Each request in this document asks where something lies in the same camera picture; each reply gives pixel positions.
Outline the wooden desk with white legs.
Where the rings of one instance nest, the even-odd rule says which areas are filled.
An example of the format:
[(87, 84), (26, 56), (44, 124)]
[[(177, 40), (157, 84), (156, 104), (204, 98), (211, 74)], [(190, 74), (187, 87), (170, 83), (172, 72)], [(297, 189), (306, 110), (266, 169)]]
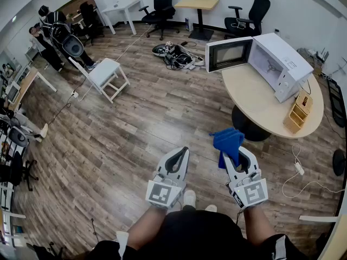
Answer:
[(54, 92), (57, 92), (57, 89), (34, 67), (30, 69), (29, 74), (22, 80), (19, 89), (19, 95), (14, 102), (11, 102), (9, 105), (9, 109), (12, 111), (16, 111), (19, 109), (20, 103), (24, 98), (26, 92), (28, 91), (30, 85), (34, 82), (36, 78), (40, 78), (49, 88), (51, 88)]

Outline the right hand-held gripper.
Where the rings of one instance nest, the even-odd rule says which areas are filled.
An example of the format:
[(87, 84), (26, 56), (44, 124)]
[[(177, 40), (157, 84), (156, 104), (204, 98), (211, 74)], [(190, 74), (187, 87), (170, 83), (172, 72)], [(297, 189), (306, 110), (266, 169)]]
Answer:
[(239, 147), (239, 162), (222, 152), (222, 159), (230, 182), (229, 193), (241, 210), (259, 205), (268, 199), (266, 179), (262, 178), (258, 161), (248, 149)]

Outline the person's right forearm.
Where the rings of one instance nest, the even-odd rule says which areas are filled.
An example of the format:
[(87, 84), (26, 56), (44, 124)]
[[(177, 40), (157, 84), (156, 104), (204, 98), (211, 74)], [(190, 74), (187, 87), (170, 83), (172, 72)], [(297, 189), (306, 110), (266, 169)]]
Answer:
[(259, 246), (270, 237), (276, 235), (262, 207), (256, 205), (243, 211), (246, 225), (246, 236), (253, 245)]

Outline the wooden table with black leg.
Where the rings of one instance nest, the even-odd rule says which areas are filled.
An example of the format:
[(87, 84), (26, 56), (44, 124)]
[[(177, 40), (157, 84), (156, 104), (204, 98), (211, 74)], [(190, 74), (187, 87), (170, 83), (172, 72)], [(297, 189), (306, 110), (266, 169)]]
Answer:
[(202, 10), (212, 10), (220, 0), (182, 0), (178, 2), (175, 8), (189, 8), (197, 10), (198, 27), (189, 35), (190, 38), (209, 41), (214, 33), (213, 30), (205, 29), (203, 24)]

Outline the white wooden chair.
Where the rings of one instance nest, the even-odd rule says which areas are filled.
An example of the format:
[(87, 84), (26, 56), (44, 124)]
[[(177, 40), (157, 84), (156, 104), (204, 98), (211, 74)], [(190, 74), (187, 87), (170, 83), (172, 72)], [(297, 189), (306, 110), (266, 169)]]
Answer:
[[(91, 72), (87, 72), (83, 67), (69, 57), (73, 65), (77, 67), (79, 71), (86, 77), (86, 79), (92, 84), (92, 86), (100, 93), (106, 96), (107, 100), (110, 103), (113, 103), (113, 100), (116, 96), (126, 87), (130, 85), (128, 78), (126, 77), (124, 71), (121, 68), (120, 63), (111, 60), (109, 58), (103, 59)], [(121, 87), (116, 87), (111, 84), (111, 81), (115, 78), (118, 78), (117, 72), (120, 72), (123, 76), (125, 83)], [(104, 91), (105, 87), (111, 87), (115, 90), (115, 93), (112, 96), (108, 96)]]

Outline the white microwave oven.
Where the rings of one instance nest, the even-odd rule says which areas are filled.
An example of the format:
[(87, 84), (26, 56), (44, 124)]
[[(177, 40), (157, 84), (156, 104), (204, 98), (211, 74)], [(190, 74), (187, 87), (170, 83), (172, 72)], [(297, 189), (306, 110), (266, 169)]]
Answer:
[(273, 88), (279, 102), (292, 97), (313, 73), (310, 64), (275, 33), (209, 42), (208, 73), (250, 64)]

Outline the person's black clothing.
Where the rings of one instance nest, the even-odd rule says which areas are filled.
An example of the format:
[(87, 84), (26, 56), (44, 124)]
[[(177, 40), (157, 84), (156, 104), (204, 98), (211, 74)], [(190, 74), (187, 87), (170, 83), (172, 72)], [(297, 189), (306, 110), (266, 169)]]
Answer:
[(243, 237), (225, 214), (181, 210), (168, 214), (153, 240), (139, 249), (99, 242), (74, 260), (309, 260), (284, 234), (265, 238), (259, 245)]

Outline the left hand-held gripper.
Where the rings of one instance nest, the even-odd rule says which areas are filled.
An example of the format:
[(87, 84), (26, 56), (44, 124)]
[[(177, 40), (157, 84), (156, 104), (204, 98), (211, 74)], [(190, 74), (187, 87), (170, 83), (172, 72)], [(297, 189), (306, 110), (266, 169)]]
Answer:
[(154, 172), (153, 179), (148, 182), (145, 200), (156, 207), (171, 210), (186, 188), (183, 176), (187, 173), (188, 161), (187, 147), (165, 154), (158, 163), (158, 172)]

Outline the wicker desk organizer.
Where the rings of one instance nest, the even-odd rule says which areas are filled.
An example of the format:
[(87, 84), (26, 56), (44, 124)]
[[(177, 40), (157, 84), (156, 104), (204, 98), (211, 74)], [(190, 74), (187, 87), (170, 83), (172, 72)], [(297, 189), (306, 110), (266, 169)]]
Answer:
[(292, 133), (296, 134), (302, 129), (313, 105), (313, 99), (310, 95), (301, 90), (296, 97), (291, 110), (283, 120), (284, 126)]

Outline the black router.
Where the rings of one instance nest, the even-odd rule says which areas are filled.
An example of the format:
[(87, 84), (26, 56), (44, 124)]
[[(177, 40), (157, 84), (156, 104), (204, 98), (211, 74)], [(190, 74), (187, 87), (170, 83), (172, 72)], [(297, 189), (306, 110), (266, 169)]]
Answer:
[(319, 52), (319, 51), (316, 51), (316, 58), (322, 62), (322, 63), (325, 63), (325, 61), (327, 60), (328, 56), (329, 56), (329, 51), (328, 50), (325, 50), (325, 48)]

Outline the clear glass microwave turntable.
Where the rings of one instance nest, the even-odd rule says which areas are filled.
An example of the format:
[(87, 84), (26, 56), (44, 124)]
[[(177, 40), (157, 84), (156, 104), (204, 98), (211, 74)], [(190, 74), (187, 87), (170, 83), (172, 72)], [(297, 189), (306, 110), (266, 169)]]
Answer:
[(250, 64), (228, 68), (222, 75), (234, 103), (248, 112), (263, 112), (277, 101), (273, 89)]

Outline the black round table pedestal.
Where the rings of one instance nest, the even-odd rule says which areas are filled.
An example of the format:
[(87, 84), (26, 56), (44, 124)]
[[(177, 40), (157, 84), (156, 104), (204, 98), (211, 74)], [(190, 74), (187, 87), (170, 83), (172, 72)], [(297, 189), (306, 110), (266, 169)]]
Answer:
[(270, 132), (262, 129), (246, 117), (237, 106), (234, 106), (232, 110), (232, 122), (234, 128), (242, 132), (245, 135), (245, 139), (249, 141), (264, 141), (271, 136)]

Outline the black floor fan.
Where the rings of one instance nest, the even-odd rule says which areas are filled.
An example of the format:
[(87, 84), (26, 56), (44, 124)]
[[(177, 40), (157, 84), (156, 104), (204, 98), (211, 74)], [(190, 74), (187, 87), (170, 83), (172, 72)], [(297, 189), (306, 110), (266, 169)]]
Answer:
[(336, 176), (341, 176), (345, 170), (345, 162), (347, 158), (342, 149), (335, 150), (332, 158), (332, 167)]

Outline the person's left forearm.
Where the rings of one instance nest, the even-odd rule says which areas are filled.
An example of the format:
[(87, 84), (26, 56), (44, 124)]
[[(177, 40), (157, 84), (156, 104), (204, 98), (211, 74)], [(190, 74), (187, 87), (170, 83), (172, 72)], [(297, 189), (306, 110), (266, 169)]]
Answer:
[(135, 250), (151, 242), (158, 234), (167, 210), (150, 206), (146, 212), (128, 230), (127, 245)]

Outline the blue cloth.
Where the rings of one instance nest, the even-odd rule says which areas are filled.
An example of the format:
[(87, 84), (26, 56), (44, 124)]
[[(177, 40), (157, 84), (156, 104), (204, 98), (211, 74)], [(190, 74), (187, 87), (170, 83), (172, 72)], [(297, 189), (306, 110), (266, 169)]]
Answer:
[(210, 133), (213, 136), (213, 147), (220, 151), (219, 168), (226, 169), (223, 160), (223, 153), (226, 153), (233, 162), (239, 164), (239, 148), (242, 145), (245, 135), (234, 127), (224, 129), (219, 132)]

